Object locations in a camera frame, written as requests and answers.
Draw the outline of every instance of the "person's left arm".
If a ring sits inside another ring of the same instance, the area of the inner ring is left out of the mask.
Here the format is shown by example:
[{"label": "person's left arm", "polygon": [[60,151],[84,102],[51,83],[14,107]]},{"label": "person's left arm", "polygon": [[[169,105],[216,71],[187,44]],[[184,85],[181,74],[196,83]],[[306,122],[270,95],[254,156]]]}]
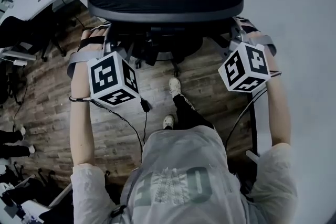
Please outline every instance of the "person's left arm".
[{"label": "person's left arm", "polygon": [[[82,39],[103,36],[105,30],[85,31]],[[101,44],[89,44],[83,50],[101,49]],[[77,63],[71,82],[73,98],[90,97],[89,75],[86,62]],[[71,176],[74,203],[74,223],[104,223],[114,208],[105,189],[103,171],[95,165],[94,139],[88,102],[71,103],[70,148],[73,160]]]}]

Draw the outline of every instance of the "white sleeve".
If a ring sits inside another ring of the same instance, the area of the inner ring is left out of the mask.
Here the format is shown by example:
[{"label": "white sleeve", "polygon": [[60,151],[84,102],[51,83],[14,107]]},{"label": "white sleeve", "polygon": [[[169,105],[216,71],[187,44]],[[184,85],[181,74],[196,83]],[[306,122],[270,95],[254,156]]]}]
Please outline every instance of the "white sleeve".
[{"label": "white sleeve", "polygon": [[291,172],[291,147],[281,143],[258,161],[257,180],[249,195],[267,223],[290,223],[297,207],[297,188]]},{"label": "white sleeve", "polygon": [[103,171],[91,164],[73,168],[71,176],[74,224],[102,224],[115,204],[105,190]]}]

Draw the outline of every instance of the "gray t-shirt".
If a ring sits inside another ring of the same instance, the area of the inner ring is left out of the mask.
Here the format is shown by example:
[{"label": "gray t-shirt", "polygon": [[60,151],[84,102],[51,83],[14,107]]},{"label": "gray t-shirt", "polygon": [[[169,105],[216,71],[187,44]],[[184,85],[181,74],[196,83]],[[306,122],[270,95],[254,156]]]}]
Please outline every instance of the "gray t-shirt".
[{"label": "gray t-shirt", "polygon": [[258,162],[250,198],[240,193],[228,171],[223,143],[206,126],[160,130],[145,144],[143,163],[126,183],[123,214],[104,189],[102,171],[84,164],[73,168],[75,223],[288,223],[297,192],[290,173],[290,146],[279,144]]}]

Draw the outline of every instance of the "white cube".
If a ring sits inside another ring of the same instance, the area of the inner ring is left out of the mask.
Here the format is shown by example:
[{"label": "white cube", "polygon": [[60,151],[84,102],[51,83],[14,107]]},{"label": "white cube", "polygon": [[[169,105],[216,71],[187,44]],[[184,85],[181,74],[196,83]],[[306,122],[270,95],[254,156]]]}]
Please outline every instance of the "white cube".
[{"label": "white cube", "polygon": [[218,72],[229,91],[254,91],[270,79],[264,46],[240,43]]},{"label": "white cube", "polygon": [[140,97],[137,74],[116,51],[87,65],[92,99],[114,107]]}]

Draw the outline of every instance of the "black trousers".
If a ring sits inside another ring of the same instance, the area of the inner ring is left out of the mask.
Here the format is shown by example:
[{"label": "black trousers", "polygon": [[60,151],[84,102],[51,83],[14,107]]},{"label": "black trousers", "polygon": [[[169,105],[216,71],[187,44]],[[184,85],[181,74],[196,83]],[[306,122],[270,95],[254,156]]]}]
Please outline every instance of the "black trousers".
[{"label": "black trousers", "polygon": [[22,140],[23,137],[20,131],[5,132],[0,130],[0,158],[8,159],[10,157],[29,156],[30,152],[26,146],[8,146],[5,143],[15,143]]},{"label": "black trousers", "polygon": [[176,114],[178,120],[178,124],[176,127],[174,127],[174,129],[187,130],[199,125],[208,126],[211,129],[215,129],[209,121],[207,121],[197,111],[191,108],[182,95],[179,94],[175,96],[173,101],[177,108]]}]

